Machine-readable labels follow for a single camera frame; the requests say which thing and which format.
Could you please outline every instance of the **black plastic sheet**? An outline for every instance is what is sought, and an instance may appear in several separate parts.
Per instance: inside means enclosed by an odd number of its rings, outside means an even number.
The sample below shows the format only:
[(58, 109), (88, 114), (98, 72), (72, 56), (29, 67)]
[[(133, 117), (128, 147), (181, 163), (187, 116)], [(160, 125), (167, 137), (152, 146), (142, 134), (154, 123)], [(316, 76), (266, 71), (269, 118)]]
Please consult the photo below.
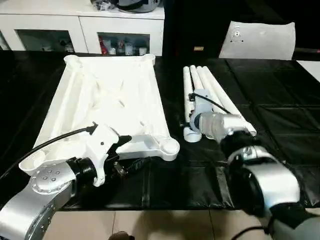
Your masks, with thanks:
[[(63, 53), (0, 52), (0, 175), (29, 151), (64, 71)], [(297, 62), (245, 59), (157, 58), (154, 66), (170, 135), (180, 143), (176, 160), (122, 161), (126, 179), (84, 189), (64, 210), (235, 209), (226, 160), (216, 142), (183, 138), (183, 66), (208, 66), (264, 146), (297, 176), (301, 202), (320, 207), (320, 84)], [(0, 207), (29, 177), (17, 167), (0, 179)]]

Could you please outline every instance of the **shelf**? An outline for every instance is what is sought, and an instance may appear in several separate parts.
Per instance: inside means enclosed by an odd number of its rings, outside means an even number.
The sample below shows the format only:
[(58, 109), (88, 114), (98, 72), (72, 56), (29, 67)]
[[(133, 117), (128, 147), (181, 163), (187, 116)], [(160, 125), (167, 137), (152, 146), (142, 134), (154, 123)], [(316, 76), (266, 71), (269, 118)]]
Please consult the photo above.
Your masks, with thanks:
[(146, 13), (122, 12), (117, 8), (110, 11), (98, 11), (90, 0), (0, 0), (0, 14), (165, 19), (163, 7), (157, 7), (154, 11)]

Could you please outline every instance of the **gray robot arm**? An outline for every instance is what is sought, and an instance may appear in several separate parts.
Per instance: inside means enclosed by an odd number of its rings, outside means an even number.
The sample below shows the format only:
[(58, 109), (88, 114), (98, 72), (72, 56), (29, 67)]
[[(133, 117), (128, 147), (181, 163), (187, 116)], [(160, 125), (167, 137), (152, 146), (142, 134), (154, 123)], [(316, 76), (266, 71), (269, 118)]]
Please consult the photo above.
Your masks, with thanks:
[(250, 134), (242, 117), (202, 112), (193, 119), (192, 130), (215, 139), (227, 157), (232, 199), (267, 221), (273, 239), (320, 239), (320, 217), (299, 203), (297, 178)]
[(117, 164), (116, 149), (131, 137), (118, 136), (105, 125), (96, 126), (86, 142), (83, 158), (42, 166), (27, 186), (4, 205), (0, 210), (1, 237), (41, 240), (55, 212), (77, 193), (77, 187), (101, 186), (109, 167), (120, 175), (125, 173)]

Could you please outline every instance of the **cable connector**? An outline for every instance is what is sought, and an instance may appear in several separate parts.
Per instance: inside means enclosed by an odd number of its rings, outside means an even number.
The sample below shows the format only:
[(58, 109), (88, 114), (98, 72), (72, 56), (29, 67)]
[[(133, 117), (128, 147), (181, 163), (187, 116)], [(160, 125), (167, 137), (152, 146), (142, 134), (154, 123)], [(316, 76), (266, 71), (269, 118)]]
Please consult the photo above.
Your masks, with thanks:
[(96, 130), (96, 128), (98, 127), (98, 124), (96, 124), (94, 121), (93, 121), (93, 126), (87, 126), (85, 128), (85, 131), (88, 132), (90, 135), (92, 135), (94, 133), (94, 131)]

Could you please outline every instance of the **white plastic frame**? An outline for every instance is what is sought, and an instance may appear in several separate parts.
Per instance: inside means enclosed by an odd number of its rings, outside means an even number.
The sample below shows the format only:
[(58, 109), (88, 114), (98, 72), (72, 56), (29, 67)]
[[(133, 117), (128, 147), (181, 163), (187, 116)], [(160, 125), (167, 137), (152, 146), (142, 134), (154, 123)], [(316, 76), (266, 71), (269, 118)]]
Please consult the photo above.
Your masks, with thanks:
[[(101, 99), (104, 100), (101, 96), (109, 100), (115, 96), (128, 106), (132, 115), (127, 118), (117, 118), (120, 113), (112, 112), (111, 109), (110, 112), (108, 110), (105, 115), (97, 119), (97, 122), (108, 117), (114, 118), (117, 121), (116, 126), (110, 125), (110, 127), (116, 128), (115, 130), (121, 135), (132, 136), (130, 142), (118, 148), (117, 153), (120, 159), (158, 156), (165, 161), (173, 161), (177, 157), (180, 145), (169, 134), (153, 68), (154, 55), (131, 57), (69, 55), (64, 60), (65, 70), (34, 146), (71, 130), (92, 125), (91, 119), (86, 119), (89, 113), (92, 113), (90, 110), (94, 109), (94, 106), (100, 106), (99, 104), (108, 103), (101, 101)], [(117, 80), (121, 78), (123, 83), (118, 83)], [(139, 125), (136, 129), (128, 128), (131, 131), (128, 133), (123, 130), (122, 126), (130, 125), (130, 121), (134, 122), (136, 119), (141, 120), (136, 122), (141, 123), (142, 127)], [(87, 133), (81, 133), (65, 141), (80, 143), (85, 142), (87, 137)], [(64, 147), (66, 146), (65, 141), (57, 144)], [(79, 149), (79, 144), (75, 150), (75, 152), (69, 150), (68, 154), (81, 157), (84, 151)], [(52, 156), (53, 147), (49, 146), (43, 151), (46, 156)], [(41, 164), (59, 161), (61, 160), (48, 158), (40, 161), (31, 155), (30, 158), (22, 161), (19, 167), (31, 175)]]

